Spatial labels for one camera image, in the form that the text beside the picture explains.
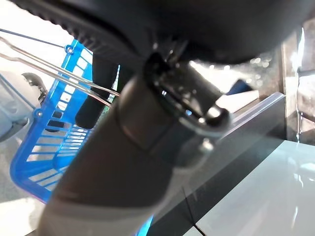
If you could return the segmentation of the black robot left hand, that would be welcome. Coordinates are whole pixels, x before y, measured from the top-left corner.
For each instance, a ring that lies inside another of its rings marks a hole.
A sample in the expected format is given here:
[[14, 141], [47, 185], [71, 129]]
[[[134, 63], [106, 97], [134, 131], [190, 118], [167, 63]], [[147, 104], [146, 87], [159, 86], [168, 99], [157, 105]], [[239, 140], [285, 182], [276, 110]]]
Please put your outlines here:
[[241, 64], [281, 44], [312, 0], [17, 0], [132, 69], [53, 191], [39, 236], [132, 236], [210, 158], [231, 123], [191, 65]]

